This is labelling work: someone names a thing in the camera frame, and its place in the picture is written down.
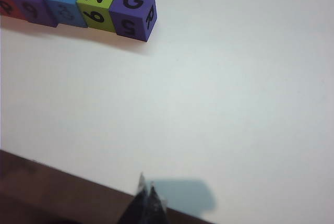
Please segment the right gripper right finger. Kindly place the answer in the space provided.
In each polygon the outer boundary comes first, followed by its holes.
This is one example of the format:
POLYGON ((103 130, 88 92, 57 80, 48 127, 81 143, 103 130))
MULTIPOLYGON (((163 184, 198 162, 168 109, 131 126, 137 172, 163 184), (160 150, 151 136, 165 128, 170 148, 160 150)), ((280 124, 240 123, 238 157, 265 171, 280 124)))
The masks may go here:
POLYGON ((149 224, 169 224, 166 211, 163 207, 154 182, 150 184, 150 192, 146 206, 146 223, 149 224))

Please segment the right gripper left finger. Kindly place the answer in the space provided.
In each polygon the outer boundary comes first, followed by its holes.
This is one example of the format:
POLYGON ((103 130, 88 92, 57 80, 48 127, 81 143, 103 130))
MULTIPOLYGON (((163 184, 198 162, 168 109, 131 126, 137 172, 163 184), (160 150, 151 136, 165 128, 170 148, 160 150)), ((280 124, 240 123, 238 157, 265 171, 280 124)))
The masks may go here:
POLYGON ((144 210, 147 206, 148 189, 144 174, 141 173, 139 177, 137 193, 132 201, 127 206, 117 221, 118 224, 138 224, 142 223, 144 210))

